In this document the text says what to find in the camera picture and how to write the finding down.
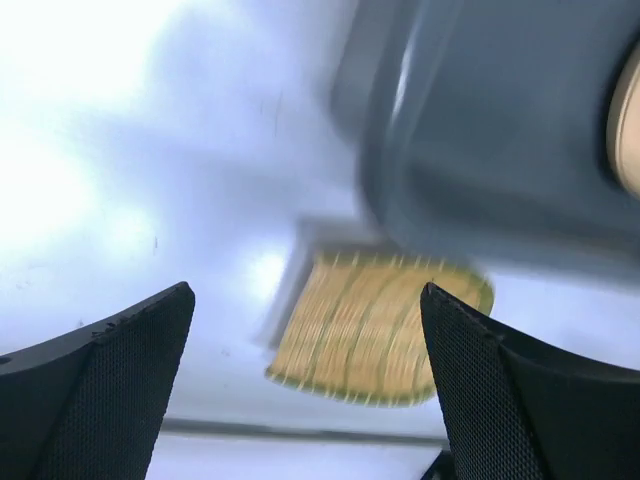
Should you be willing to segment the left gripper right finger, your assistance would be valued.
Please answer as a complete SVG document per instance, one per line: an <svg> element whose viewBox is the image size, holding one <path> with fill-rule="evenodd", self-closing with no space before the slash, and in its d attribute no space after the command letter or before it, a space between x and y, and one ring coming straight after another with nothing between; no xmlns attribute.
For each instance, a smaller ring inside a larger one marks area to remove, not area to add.
<svg viewBox="0 0 640 480"><path fill-rule="evenodd" d="M638 371L538 340L434 283L420 308L449 443L428 478L638 478Z"/></svg>

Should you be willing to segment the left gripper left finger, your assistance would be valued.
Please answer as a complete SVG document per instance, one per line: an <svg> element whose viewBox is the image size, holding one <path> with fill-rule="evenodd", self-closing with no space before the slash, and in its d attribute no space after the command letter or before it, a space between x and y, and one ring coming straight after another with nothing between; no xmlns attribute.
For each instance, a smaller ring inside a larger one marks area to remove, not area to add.
<svg viewBox="0 0 640 480"><path fill-rule="evenodd" d="M180 282L2 355L2 478L145 478L194 307Z"/></svg>

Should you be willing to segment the woven bamboo basket tray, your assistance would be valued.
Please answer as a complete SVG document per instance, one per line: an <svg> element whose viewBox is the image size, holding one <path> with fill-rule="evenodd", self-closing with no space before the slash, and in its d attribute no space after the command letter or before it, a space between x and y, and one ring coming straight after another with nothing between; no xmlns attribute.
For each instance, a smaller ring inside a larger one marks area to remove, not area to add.
<svg viewBox="0 0 640 480"><path fill-rule="evenodd" d="M319 251L267 378L350 404L427 401L436 393L420 314L428 282L484 314L492 310L492 284L468 266L395 252Z"/></svg>

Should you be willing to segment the yellow bear plate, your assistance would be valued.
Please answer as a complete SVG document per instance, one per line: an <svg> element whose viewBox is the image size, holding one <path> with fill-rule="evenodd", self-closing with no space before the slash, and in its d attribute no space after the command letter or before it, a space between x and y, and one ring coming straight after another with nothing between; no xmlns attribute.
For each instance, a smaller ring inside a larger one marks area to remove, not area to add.
<svg viewBox="0 0 640 480"><path fill-rule="evenodd" d="M639 196L639 62L621 72L608 111L607 156L622 187Z"/></svg>

